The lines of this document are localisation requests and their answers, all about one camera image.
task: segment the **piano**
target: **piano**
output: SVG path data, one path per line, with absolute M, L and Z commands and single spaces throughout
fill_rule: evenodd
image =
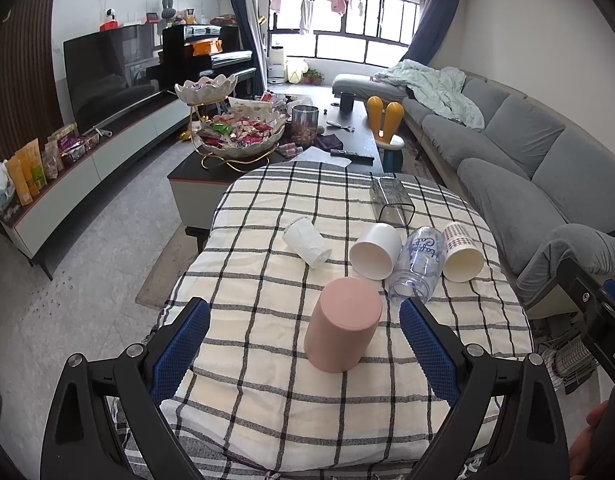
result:
M 174 88 L 186 80 L 198 81 L 203 76 L 216 77 L 236 75 L 235 96 L 254 98 L 253 79 L 256 67 L 251 50 L 235 50 L 234 27 L 215 25 L 176 25 L 163 30 L 161 62 L 146 70 L 146 76 L 158 80 L 161 89 Z M 190 45 L 197 41 L 218 38 L 223 41 L 226 52 L 192 56 Z

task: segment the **metal bolt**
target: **metal bolt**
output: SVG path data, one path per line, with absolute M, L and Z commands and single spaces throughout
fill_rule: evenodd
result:
M 125 353 L 130 357 L 138 357 L 143 353 L 143 345 L 139 343 L 134 343 L 134 345 L 128 346 L 128 349 L 125 351 Z
M 535 366 L 540 366 L 543 364 L 543 358 L 539 354 L 530 354 L 529 362 Z
M 481 345 L 477 345 L 476 343 L 472 343 L 467 345 L 467 353 L 472 357 L 481 357 L 485 353 L 483 347 Z
M 75 367 L 81 364 L 82 360 L 83 357 L 81 357 L 81 354 L 72 354 L 70 357 L 68 357 L 68 364 L 72 367 Z

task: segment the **gray curtain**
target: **gray curtain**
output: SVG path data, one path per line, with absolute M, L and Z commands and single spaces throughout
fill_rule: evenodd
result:
M 254 78 L 254 93 L 261 95 L 267 90 L 267 65 L 259 26 L 258 0 L 230 0 L 238 21 L 243 48 L 252 51 L 252 60 L 257 67 Z
M 457 7 L 459 0 L 425 0 L 421 23 L 401 61 L 411 59 L 430 64 L 445 39 Z

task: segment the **window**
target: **window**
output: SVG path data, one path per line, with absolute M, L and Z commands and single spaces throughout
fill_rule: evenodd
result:
M 303 0 L 281 0 L 279 13 L 270 11 L 268 44 L 283 45 L 287 56 L 390 67 L 407 51 L 420 19 L 419 5 L 406 0 L 348 0 L 342 16 L 329 0 L 310 1 L 314 34 L 299 34 Z

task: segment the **clear plastic bottle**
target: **clear plastic bottle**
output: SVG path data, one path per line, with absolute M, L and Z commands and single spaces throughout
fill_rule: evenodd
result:
M 410 235 L 387 279 L 390 303 L 401 305 L 413 296 L 427 303 L 439 283 L 445 254 L 445 237 L 434 227 L 421 227 Z

